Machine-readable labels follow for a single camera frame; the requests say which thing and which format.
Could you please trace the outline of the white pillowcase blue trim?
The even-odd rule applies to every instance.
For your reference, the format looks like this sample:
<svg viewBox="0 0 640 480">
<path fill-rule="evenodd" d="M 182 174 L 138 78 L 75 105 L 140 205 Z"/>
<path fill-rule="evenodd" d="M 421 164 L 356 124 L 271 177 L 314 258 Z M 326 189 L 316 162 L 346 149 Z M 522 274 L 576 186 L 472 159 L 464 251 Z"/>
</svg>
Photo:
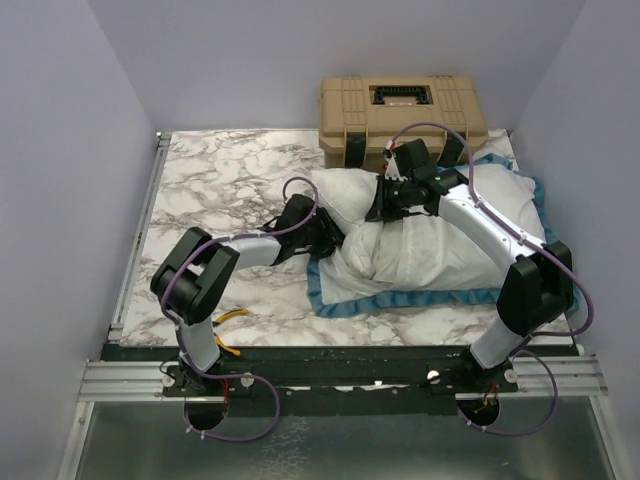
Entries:
<svg viewBox="0 0 640 480">
<path fill-rule="evenodd" d="M 423 215 L 380 223 L 371 278 L 353 272 L 340 247 L 309 262 L 307 296 L 316 315 L 340 318 L 389 308 L 497 301 L 501 273 L 455 226 Z"/>
</svg>

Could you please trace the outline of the white pillow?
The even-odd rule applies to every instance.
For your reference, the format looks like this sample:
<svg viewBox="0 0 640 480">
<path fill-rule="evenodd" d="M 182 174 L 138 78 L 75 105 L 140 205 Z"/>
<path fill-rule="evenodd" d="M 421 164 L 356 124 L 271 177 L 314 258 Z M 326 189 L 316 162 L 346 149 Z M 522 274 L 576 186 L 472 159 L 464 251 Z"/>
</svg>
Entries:
<svg viewBox="0 0 640 480">
<path fill-rule="evenodd" d="M 335 168 L 312 171 L 311 180 L 318 189 L 320 206 L 345 235 L 340 247 L 342 260 L 353 272 L 371 278 L 383 224 L 367 222 L 365 217 L 373 205 L 377 175 Z"/>
</svg>

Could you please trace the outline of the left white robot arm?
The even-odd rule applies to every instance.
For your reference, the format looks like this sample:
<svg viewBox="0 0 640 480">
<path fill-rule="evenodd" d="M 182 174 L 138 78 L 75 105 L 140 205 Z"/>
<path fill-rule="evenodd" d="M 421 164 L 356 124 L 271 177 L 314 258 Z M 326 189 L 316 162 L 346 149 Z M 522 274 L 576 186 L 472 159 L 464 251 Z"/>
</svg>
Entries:
<svg viewBox="0 0 640 480">
<path fill-rule="evenodd" d="M 161 312 L 174 326 L 178 364 L 163 372 L 168 396 L 208 396 L 224 387 L 250 381 L 276 387 L 252 373 L 219 367 L 222 344 L 214 333 L 212 314 L 235 272 L 278 266 L 298 255 L 329 257 L 345 234 L 319 201 L 292 195 L 282 212 L 254 232 L 215 238 L 200 227 L 188 229 L 154 273 L 150 290 Z"/>
</svg>

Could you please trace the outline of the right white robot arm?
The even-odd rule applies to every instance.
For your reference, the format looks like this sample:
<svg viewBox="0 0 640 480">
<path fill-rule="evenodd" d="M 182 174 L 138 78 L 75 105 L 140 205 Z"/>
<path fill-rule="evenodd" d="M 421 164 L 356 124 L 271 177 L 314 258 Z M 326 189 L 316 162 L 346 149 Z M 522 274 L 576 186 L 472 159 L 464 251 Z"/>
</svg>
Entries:
<svg viewBox="0 0 640 480">
<path fill-rule="evenodd" d="M 459 367 L 461 383 L 481 391 L 494 381 L 496 367 L 573 305 L 571 252 L 508 220 L 475 192 L 469 176 L 455 168 L 438 170 L 423 140 L 390 143 L 384 157 L 387 166 L 377 178 L 367 221 L 389 222 L 421 212 L 439 217 L 465 234 L 504 277 L 497 318 Z"/>
</svg>

